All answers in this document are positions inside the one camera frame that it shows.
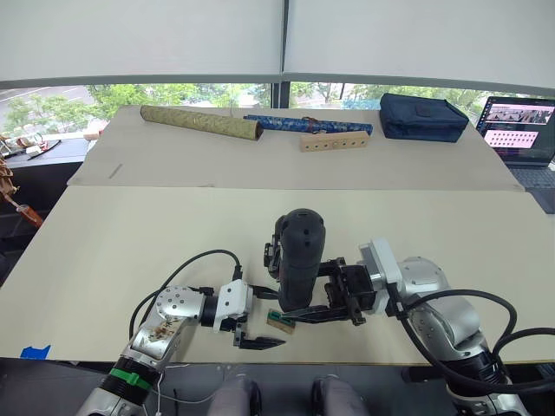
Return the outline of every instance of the road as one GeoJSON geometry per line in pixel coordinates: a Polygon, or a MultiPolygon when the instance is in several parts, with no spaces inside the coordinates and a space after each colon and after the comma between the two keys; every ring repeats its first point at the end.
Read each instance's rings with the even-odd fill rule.
{"type": "Polygon", "coordinates": [[[6,115],[10,112],[10,103],[17,97],[30,101],[30,97],[33,94],[41,95],[41,97],[61,95],[70,101],[80,100],[85,104],[93,104],[95,102],[83,85],[3,89],[0,90],[0,132],[4,130],[6,115]]]}

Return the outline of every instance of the laptop screen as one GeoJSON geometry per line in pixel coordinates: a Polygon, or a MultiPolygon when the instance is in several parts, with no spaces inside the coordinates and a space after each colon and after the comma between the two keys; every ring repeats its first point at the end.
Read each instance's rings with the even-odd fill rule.
{"type": "Polygon", "coordinates": [[[555,100],[489,97],[476,129],[508,165],[547,166],[555,156],[555,100]]]}

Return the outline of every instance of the window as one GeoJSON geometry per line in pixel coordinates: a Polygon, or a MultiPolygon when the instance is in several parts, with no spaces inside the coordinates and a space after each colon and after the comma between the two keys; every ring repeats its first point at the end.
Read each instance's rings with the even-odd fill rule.
{"type": "Polygon", "coordinates": [[[334,82],[292,82],[290,107],[380,109],[384,93],[415,95],[448,100],[476,125],[490,95],[551,98],[538,95],[499,93],[458,88],[410,87],[396,85],[347,84],[334,82]]]}
{"type": "Polygon", "coordinates": [[[269,107],[270,84],[111,84],[0,90],[0,134],[100,130],[120,106],[269,107]]]}

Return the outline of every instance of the white tabletop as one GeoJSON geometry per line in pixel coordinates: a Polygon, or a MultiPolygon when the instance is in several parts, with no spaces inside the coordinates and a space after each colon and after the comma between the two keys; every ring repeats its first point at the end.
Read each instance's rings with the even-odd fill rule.
{"type": "MultiPolygon", "coordinates": [[[[127,342],[134,306],[187,258],[225,248],[239,256],[248,283],[276,288],[262,264],[276,219],[308,207],[327,228],[323,258],[360,259],[357,246],[388,239],[398,261],[423,256],[456,289],[505,297],[517,328],[552,326],[555,235],[525,192],[278,191],[71,186],[0,289],[0,355],[51,345],[49,359],[114,361],[127,342]]],[[[232,263],[212,256],[176,284],[230,281],[232,263]]],[[[315,302],[323,302],[318,283],[315,302]]],[[[490,344],[506,324],[498,306],[472,300],[490,344]]],[[[249,335],[286,340],[266,351],[239,350],[229,333],[192,329],[176,361],[422,363],[395,318],[298,324],[287,335],[265,324],[275,301],[255,301],[249,335]]],[[[554,360],[552,340],[508,346],[506,361],[554,360]]]]}
{"type": "MultiPolygon", "coordinates": [[[[230,115],[229,108],[190,108],[230,115]]],[[[250,141],[144,121],[122,107],[70,185],[251,189],[508,190],[522,187],[469,124],[457,143],[386,139],[377,111],[233,109],[372,124],[368,146],[301,153],[301,133],[265,130],[250,141]]]]}

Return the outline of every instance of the navy blue case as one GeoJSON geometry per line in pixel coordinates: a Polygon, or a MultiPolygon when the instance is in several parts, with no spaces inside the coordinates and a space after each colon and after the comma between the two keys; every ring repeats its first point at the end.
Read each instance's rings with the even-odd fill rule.
{"type": "Polygon", "coordinates": [[[380,121],[390,139],[456,142],[468,118],[447,100],[384,94],[380,121]]]}

